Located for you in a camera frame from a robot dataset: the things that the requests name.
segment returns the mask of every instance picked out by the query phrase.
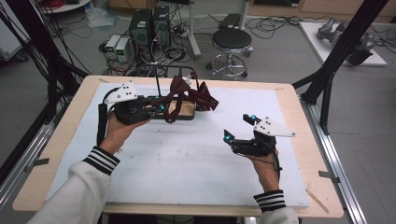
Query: black stool seat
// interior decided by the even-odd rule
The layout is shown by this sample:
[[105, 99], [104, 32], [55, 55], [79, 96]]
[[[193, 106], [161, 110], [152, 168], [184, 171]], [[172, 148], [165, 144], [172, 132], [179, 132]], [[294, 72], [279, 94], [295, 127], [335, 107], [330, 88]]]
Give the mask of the black stool seat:
[[251, 37], [243, 30], [234, 28], [219, 29], [213, 34], [213, 43], [223, 49], [244, 49], [251, 43]]

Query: wooden table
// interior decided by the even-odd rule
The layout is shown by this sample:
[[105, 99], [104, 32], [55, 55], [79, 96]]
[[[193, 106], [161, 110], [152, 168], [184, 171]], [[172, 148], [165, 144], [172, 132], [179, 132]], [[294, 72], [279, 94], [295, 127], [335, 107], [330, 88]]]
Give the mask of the wooden table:
[[[146, 77], [90, 76], [85, 78], [40, 156], [40, 159], [49, 158], [49, 164], [37, 166], [30, 173], [13, 204], [15, 210], [37, 211], [43, 205], [62, 155], [73, 138], [87, 107], [90, 105], [97, 87], [103, 82], [125, 83], [128, 80], [132, 80], [135, 84], [155, 83], [154, 78]], [[161, 83], [169, 85], [171, 80], [170, 78], [164, 78]], [[209, 88], [222, 87], [275, 91], [286, 125], [298, 133], [298, 136], [291, 138], [290, 141], [294, 148], [304, 180], [306, 194], [311, 204], [308, 208], [296, 209], [298, 216], [341, 217], [344, 214], [332, 181], [329, 178], [318, 175], [318, 171], [327, 171], [327, 168], [320, 155], [318, 145], [297, 94], [290, 84], [215, 80], [206, 80], [205, 82]], [[258, 217], [261, 215], [259, 207], [136, 203], [108, 203], [104, 212], [230, 217]]]

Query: forearm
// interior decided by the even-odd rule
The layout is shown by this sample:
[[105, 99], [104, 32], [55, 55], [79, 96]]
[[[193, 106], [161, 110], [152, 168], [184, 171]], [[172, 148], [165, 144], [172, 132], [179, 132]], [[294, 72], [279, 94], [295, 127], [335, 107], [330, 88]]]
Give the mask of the forearm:
[[73, 164], [69, 178], [29, 223], [96, 223], [105, 204], [110, 175], [120, 161], [100, 148]]
[[268, 191], [255, 195], [254, 199], [262, 210], [260, 223], [298, 224], [298, 218], [292, 208], [286, 207], [283, 190]]

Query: striped sleeve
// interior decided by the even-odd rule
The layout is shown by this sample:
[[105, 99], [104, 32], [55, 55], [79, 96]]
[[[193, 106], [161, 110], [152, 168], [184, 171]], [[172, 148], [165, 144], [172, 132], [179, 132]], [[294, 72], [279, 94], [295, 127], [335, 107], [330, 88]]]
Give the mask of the striped sleeve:
[[262, 212], [274, 211], [286, 207], [283, 190], [274, 190], [255, 195], [253, 198], [259, 204]]
[[90, 155], [83, 161], [107, 175], [111, 175], [113, 170], [120, 163], [119, 159], [100, 147], [93, 147]]

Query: hand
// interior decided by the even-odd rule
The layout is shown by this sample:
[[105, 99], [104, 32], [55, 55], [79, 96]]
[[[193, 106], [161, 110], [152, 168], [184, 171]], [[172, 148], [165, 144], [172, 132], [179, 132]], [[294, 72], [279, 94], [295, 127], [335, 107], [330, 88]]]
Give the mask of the hand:
[[149, 122], [148, 120], [140, 121], [135, 124], [125, 125], [119, 122], [114, 112], [108, 118], [106, 137], [99, 146], [112, 155], [123, 146], [125, 140], [131, 135], [132, 131]]
[[259, 181], [260, 184], [262, 184], [264, 192], [279, 190], [279, 184], [276, 177], [276, 168], [272, 155], [270, 154], [266, 157], [246, 157], [248, 157], [253, 162], [254, 169], [259, 175]]

